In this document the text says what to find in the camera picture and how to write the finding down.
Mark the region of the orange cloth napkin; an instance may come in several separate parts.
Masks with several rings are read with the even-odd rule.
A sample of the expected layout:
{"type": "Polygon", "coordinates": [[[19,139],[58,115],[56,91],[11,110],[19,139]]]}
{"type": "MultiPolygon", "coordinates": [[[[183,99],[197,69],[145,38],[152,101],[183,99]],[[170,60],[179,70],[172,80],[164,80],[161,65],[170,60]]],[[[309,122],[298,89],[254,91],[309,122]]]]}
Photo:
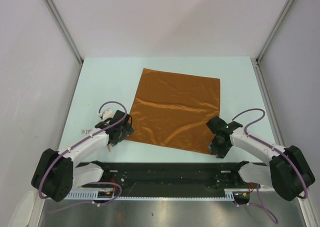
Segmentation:
{"type": "Polygon", "coordinates": [[[209,119],[220,114],[218,78],[144,69],[130,109],[129,141],[209,154],[209,119]]]}

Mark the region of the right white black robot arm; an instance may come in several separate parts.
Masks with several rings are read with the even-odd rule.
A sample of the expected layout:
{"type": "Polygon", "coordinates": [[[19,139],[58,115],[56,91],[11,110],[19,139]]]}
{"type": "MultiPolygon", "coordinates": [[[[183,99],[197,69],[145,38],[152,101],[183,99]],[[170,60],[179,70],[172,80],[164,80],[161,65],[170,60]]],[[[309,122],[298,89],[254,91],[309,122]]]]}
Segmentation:
{"type": "Polygon", "coordinates": [[[232,147],[240,148],[258,158],[263,165],[241,161],[230,175],[231,183],[242,188],[247,183],[267,186],[284,200],[292,201],[307,193],[315,176],[302,151],[292,145],[271,144],[248,133],[242,124],[225,122],[219,116],[211,118],[206,126],[214,134],[209,151],[223,159],[232,147]]]}

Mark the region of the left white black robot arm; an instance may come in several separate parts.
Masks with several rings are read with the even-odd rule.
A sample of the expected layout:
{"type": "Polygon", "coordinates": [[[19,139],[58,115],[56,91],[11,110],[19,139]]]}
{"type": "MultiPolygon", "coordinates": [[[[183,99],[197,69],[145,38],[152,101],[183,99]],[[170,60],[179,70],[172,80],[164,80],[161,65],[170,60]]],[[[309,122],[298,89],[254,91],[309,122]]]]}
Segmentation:
{"type": "Polygon", "coordinates": [[[105,110],[101,121],[94,126],[89,135],[64,151],[46,149],[37,164],[31,185],[43,198],[62,201],[74,188],[96,183],[105,187],[111,175],[102,164],[93,161],[87,165],[80,163],[101,148],[122,142],[134,132],[133,118],[121,110],[105,110]]]}

